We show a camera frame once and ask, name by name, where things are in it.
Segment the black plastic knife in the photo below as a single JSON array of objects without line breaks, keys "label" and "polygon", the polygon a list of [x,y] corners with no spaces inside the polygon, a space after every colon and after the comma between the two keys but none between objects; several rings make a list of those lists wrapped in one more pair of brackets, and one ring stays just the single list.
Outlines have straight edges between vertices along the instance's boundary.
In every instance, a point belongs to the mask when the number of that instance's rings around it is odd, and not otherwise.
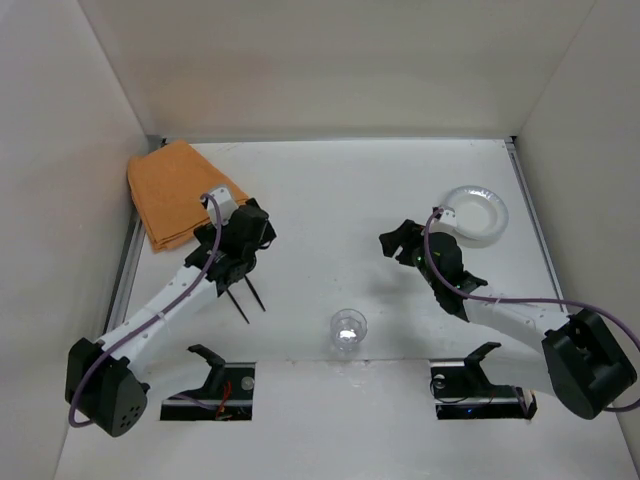
[{"label": "black plastic knife", "polygon": [[260,306],[261,310],[263,312],[266,312],[266,307],[265,307],[261,297],[259,296],[256,288],[254,287],[253,283],[251,282],[251,280],[247,276],[244,277],[244,280],[245,280],[245,283],[247,284],[250,292],[252,293],[254,299],[256,300],[258,305]]}]

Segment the white ridged plate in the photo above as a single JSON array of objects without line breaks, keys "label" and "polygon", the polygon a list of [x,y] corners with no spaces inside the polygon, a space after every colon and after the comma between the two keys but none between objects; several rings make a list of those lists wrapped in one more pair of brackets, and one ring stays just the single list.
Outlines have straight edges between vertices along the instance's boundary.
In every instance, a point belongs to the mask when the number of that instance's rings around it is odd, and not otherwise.
[{"label": "white ridged plate", "polygon": [[444,195],[439,207],[456,212],[457,225],[450,230],[465,246],[488,247],[496,243],[506,231],[510,216],[501,197],[492,190],[463,185]]}]

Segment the black plastic fork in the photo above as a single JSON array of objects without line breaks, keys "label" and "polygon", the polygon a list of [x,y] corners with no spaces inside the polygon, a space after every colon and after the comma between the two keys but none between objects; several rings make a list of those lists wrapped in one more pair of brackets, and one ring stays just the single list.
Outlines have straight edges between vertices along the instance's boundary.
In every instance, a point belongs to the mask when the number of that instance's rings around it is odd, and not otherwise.
[{"label": "black plastic fork", "polygon": [[250,321],[249,321],[247,315],[245,314],[244,310],[240,306],[239,302],[236,300],[235,296],[231,293],[231,291],[229,289],[227,289],[225,293],[230,298],[231,302],[233,303],[234,307],[236,308],[236,310],[239,312],[239,314],[243,318],[244,322],[247,325],[250,325]]}]

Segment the orange cloth placemat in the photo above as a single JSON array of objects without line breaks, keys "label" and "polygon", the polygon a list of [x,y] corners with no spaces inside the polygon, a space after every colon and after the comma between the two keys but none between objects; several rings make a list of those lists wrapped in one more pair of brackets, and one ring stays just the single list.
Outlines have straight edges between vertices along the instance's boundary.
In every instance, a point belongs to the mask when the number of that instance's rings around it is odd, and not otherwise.
[{"label": "orange cloth placemat", "polygon": [[146,156],[134,156],[127,167],[133,203],[151,249],[176,249],[193,238],[193,230],[209,221],[200,196],[218,185],[229,187],[236,203],[249,195],[206,160],[190,144],[174,141]]}]

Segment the clear plastic cup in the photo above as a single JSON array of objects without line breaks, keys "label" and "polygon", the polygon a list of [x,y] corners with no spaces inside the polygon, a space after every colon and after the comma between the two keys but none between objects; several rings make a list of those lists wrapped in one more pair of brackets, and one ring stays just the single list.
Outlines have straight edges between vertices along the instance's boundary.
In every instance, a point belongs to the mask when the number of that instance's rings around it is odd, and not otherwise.
[{"label": "clear plastic cup", "polygon": [[365,316],[355,309],[342,309],[330,321],[331,340],[341,351],[354,350],[366,337],[368,323]]}]

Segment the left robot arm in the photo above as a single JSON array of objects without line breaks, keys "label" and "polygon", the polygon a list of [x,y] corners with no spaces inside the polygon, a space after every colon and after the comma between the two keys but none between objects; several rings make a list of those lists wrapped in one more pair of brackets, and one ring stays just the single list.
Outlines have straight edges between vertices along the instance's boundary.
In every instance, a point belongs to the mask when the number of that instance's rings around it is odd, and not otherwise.
[{"label": "left robot arm", "polygon": [[199,245],[174,277],[120,326],[95,341],[81,338],[69,350],[65,399],[71,427],[95,425],[117,438],[154,401],[182,397],[200,405],[201,394],[230,394],[226,362],[211,349],[190,345],[177,362],[161,351],[199,310],[246,279],[276,232],[253,198],[237,204],[217,188],[201,202],[210,221],[196,228]]}]

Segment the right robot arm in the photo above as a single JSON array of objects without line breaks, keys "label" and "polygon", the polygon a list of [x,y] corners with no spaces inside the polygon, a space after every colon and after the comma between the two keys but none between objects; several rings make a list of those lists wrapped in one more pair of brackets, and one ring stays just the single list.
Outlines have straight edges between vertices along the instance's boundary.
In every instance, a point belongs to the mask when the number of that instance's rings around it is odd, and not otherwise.
[{"label": "right robot arm", "polygon": [[636,382],[635,368],[593,307],[569,315],[544,310],[540,300],[500,298],[464,269],[453,236],[411,220],[379,241],[384,256],[420,271],[445,312],[540,353],[551,392],[577,416],[594,418]]}]

